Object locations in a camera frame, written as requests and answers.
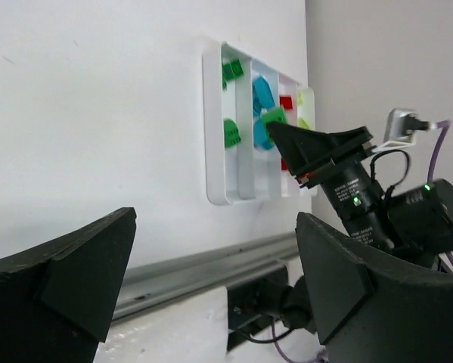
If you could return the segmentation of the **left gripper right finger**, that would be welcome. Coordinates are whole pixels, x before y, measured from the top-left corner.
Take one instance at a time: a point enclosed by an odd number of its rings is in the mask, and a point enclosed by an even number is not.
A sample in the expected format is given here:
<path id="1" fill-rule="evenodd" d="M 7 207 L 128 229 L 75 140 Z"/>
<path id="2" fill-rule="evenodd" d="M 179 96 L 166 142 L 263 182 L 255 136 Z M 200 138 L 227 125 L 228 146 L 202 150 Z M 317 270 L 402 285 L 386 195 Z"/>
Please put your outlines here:
<path id="1" fill-rule="evenodd" d="M 453 362 L 453 275 L 358 242 L 309 213 L 296 239 L 332 362 Z"/>

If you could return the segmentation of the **dark green sloped lego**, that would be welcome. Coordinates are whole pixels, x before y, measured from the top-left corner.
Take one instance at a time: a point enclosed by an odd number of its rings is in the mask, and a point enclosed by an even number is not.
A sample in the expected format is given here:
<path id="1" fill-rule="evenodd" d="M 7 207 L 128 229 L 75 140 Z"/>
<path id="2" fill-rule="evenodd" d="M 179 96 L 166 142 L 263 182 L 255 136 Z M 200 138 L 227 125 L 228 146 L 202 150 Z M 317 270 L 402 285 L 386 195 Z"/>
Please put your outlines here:
<path id="1" fill-rule="evenodd" d="M 230 68 L 231 68 L 231 72 L 232 72 L 232 76 L 237 79 L 239 77 L 242 77 L 244 75 L 244 69 L 242 67 L 242 63 L 240 60 L 236 59 L 236 60 L 233 60 L 230 64 L 229 64 Z"/>

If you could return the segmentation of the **red lego brick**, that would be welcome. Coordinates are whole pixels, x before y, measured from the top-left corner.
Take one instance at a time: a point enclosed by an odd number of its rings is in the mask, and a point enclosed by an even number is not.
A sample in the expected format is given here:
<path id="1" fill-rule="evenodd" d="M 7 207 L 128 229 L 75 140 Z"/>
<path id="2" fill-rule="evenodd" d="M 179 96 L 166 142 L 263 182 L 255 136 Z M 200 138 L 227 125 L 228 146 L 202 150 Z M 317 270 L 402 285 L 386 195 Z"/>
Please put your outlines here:
<path id="1" fill-rule="evenodd" d="M 291 95 L 280 95 L 279 96 L 280 105 L 287 111 L 293 110 L 294 99 Z"/>

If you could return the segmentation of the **pale yellow square lego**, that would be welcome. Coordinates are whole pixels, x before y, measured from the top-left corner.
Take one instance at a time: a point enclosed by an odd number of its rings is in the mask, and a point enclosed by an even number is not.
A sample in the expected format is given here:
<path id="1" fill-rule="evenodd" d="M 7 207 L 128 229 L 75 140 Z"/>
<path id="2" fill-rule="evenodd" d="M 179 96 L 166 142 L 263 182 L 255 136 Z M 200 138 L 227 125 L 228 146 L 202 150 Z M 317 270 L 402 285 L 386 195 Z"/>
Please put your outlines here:
<path id="1" fill-rule="evenodd" d="M 305 118 L 299 117 L 297 120 L 298 126 L 301 129 L 314 130 L 315 127 Z"/>

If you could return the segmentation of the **blue rounded lego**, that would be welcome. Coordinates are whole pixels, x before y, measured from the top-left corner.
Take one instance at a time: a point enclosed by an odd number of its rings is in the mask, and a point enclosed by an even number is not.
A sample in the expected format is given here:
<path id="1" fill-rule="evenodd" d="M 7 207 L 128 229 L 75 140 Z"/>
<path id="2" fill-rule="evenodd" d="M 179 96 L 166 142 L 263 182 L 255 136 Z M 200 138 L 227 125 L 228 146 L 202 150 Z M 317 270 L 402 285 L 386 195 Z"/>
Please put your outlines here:
<path id="1" fill-rule="evenodd" d="M 274 143 L 268 138 L 267 130 L 261 119 L 257 119 L 253 125 L 253 143 L 257 150 L 271 150 Z"/>

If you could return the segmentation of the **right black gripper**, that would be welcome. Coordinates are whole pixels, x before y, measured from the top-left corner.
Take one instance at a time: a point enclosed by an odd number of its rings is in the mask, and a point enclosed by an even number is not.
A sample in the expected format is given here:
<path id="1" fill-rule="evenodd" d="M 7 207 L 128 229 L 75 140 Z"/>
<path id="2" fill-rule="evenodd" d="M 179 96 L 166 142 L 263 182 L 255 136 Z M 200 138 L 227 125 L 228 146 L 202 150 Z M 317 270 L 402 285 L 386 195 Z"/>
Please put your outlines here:
<path id="1" fill-rule="evenodd" d="M 348 235 L 394 254 L 453 251 L 453 185 L 439 178 L 401 194 L 375 178 L 381 154 L 365 126 L 318 132 L 271 122 L 267 131 L 301 186 L 321 186 Z"/>

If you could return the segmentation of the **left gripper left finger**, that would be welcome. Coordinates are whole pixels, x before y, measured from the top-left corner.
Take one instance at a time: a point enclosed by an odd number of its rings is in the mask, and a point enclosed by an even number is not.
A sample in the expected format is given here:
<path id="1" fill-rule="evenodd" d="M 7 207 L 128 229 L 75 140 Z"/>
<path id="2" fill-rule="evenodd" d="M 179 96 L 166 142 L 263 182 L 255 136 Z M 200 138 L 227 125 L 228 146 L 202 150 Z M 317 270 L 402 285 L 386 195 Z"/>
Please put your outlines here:
<path id="1" fill-rule="evenodd" d="M 136 212 L 120 208 L 0 259 L 0 362 L 92 362 L 107 339 Z"/>

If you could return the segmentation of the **cyan small lego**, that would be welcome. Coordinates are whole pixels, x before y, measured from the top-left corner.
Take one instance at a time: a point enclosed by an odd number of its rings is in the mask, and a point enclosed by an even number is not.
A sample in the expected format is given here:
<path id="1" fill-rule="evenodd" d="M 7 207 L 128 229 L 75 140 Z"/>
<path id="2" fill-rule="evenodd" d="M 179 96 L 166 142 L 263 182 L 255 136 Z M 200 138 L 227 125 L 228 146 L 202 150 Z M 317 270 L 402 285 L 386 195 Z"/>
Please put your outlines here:
<path id="1" fill-rule="evenodd" d="M 253 100 L 253 117 L 260 118 L 261 115 L 266 112 L 266 109 L 261 105 L 261 103 L 257 100 Z"/>

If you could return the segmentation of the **green small lego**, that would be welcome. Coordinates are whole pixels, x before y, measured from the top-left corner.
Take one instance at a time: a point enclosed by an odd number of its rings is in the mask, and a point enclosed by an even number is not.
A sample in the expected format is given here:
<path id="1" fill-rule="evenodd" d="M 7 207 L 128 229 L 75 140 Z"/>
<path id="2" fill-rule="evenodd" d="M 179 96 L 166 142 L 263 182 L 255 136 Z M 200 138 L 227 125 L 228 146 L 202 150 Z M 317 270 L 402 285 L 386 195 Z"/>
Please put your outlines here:
<path id="1" fill-rule="evenodd" d="M 261 115 L 261 120 L 266 131 L 268 131 L 269 123 L 288 124 L 288 118 L 283 107 L 276 107 L 268 110 L 266 113 Z"/>

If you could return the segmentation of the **green 2x3 lego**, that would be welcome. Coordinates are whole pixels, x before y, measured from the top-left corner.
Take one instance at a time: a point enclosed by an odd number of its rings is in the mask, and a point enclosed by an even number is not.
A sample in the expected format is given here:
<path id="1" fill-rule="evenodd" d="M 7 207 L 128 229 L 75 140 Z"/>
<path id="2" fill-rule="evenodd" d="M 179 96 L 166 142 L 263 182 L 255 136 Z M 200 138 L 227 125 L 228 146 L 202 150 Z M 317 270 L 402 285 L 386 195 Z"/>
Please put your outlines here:
<path id="1" fill-rule="evenodd" d="M 225 149 L 235 147 L 242 142 L 239 128 L 234 120 L 230 118 L 223 119 L 223 132 Z"/>
<path id="2" fill-rule="evenodd" d="M 228 82 L 231 78 L 230 63 L 222 63 L 222 90 L 225 91 L 228 87 Z"/>

